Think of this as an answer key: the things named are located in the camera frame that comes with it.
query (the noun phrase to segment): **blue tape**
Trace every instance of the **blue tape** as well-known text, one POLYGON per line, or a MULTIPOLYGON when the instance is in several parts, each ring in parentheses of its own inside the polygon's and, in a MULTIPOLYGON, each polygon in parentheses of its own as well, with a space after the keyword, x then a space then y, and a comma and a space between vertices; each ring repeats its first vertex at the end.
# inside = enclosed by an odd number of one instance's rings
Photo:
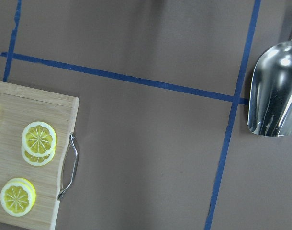
MULTIPOLYGON (((7 57, 7 55, 8 55, 8 53, 3 52, 3 53, 1 53, 0 56, 7 57)), ((44 60, 44 59, 40 59, 37 57, 31 57, 31 56, 26 56, 26 55, 22 55, 22 54, 15 54, 14 53, 12 55, 12 58, 17 59, 17 60, 32 62, 32 63, 41 63, 41 64, 44 64, 46 66, 52 66, 52 67, 57 67, 57 68, 61 68, 61 69, 68 69, 71 71, 93 74, 93 75, 102 76, 102 77, 106 77, 106 78, 112 78, 112 79, 128 81, 128 82, 133 82, 133 83, 142 84, 142 85, 148 85, 148 86, 157 87, 157 88, 166 89, 166 90, 194 94, 194 95, 198 95, 198 96, 218 99, 218 100, 227 101, 227 102, 233 102, 233 100, 234 100, 233 96, 226 95, 226 94, 210 92, 210 91, 205 91, 205 90, 199 90, 199 89, 189 88, 189 87, 185 87, 185 86, 179 86, 179 85, 175 85, 175 84, 160 82, 160 81, 156 81, 156 80, 137 78, 137 77, 133 77, 133 76, 108 72, 108 71, 99 70, 99 69, 71 65, 71 64, 67 64, 67 63, 63 63, 63 62, 58 62, 58 61, 44 60)))
POLYGON ((17 0, 16 13, 15 13, 15 17, 14 17, 15 28, 12 30, 12 34, 11 34, 9 50, 8 50, 8 55, 7 55, 7 62, 6 62, 6 67, 4 69, 4 74, 3 74, 3 81, 4 82, 8 81, 8 77, 9 77, 10 70, 11 70, 16 35, 17 35, 18 25, 20 23, 20 17, 21 17, 21 7, 22 7, 22 0, 17 0))
POLYGON ((228 126, 226 128, 223 147, 222 147, 222 151, 221 151, 221 156, 219 159, 218 168, 217 168, 217 172, 216 172, 215 182, 214 182, 213 191, 212 191, 212 197, 211 197, 211 201, 210 201, 210 209, 209 209, 209 213, 208 213, 208 216, 207 216, 207 219, 205 222, 204 230, 211 229, 212 220, 213 220, 213 216, 214 216, 214 212, 215 212, 215 206, 216 206, 217 197, 218 197, 218 193, 219 193, 219 188, 221 185, 223 171, 224 171, 225 162, 226 162, 226 157, 227 157, 227 153, 228 153, 228 149, 229 149, 230 138, 231 138, 231 134, 232 134, 235 118, 236 118, 236 111, 237 111, 238 103, 240 103, 240 102, 247 103, 247 99, 241 99, 240 94, 241 94, 242 87, 243 87, 243 81, 244 81, 244 77, 245 77, 245 72, 246 72, 246 68, 247 68, 250 50, 251 50, 251 44, 252 44, 252 40, 253 40, 256 24, 257 24, 260 4, 261 4, 261 0, 255 0, 252 14, 251 14, 250 24, 249 24, 249 28, 248 28, 247 38, 246 38, 246 42, 245 42, 244 52, 243 52, 243 56, 242 56, 241 66, 240 66, 240 70, 239 70, 239 74, 238 74, 238 78, 237 78, 237 82, 236 82, 234 100, 233 100, 232 105, 231 105, 231 110, 230 110, 230 115, 229 115, 229 123, 228 123, 228 126))
POLYGON ((243 105, 249 105, 249 99, 246 98, 240 98, 239 104, 243 104, 243 105))

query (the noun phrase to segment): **metal scoop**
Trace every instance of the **metal scoop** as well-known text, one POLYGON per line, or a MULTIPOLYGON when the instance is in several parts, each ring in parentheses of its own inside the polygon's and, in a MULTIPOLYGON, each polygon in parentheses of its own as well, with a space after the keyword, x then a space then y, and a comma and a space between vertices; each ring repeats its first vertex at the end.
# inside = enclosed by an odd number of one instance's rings
POLYGON ((267 50, 254 69, 248 112, 249 130, 278 137, 292 132, 292 34, 267 50))

